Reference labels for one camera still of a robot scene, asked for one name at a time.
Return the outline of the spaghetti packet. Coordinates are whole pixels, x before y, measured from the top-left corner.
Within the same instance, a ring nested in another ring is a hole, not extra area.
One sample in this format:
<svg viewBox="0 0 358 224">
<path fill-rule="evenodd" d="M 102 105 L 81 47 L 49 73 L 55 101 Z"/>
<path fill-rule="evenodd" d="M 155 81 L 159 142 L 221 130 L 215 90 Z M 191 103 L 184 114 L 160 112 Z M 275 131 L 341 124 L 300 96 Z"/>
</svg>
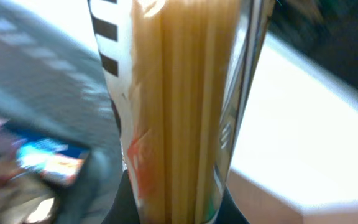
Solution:
<svg viewBox="0 0 358 224">
<path fill-rule="evenodd" d="M 214 223 L 273 1 L 89 0 L 141 223 Z"/>
</svg>

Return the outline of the orange white snack packet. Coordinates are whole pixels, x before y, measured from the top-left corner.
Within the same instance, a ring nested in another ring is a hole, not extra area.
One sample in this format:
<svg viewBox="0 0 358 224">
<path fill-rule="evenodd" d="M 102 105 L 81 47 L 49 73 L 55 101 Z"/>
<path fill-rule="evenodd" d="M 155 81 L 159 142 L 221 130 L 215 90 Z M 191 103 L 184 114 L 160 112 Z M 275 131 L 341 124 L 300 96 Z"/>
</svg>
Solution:
<svg viewBox="0 0 358 224">
<path fill-rule="evenodd" d="M 72 185 L 89 154 L 90 148 L 80 142 L 0 117 L 0 158 L 14 161 L 43 180 Z"/>
</svg>

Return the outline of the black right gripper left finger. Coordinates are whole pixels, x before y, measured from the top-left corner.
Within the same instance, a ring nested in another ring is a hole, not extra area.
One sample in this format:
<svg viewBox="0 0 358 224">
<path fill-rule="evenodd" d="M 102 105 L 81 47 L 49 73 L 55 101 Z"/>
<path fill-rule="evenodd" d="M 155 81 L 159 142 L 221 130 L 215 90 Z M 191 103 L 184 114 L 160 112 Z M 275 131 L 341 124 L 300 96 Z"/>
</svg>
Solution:
<svg viewBox="0 0 358 224">
<path fill-rule="evenodd" d="M 114 203 L 102 224 L 139 224 L 128 170 L 122 174 Z"/>
</svg>

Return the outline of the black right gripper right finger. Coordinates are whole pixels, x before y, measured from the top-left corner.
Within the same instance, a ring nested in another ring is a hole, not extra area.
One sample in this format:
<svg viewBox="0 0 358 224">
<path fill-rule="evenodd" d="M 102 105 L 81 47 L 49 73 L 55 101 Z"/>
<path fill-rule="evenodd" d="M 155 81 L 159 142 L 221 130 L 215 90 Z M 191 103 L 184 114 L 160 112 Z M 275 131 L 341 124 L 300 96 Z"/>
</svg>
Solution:
<svg viewBox="0 0 358 224">
<path fill-rule="evenodd" d="M 250 224 L 236 205 L 228 186 L 225 186 L 221 206 L 214 224 Z"/>
</svg>

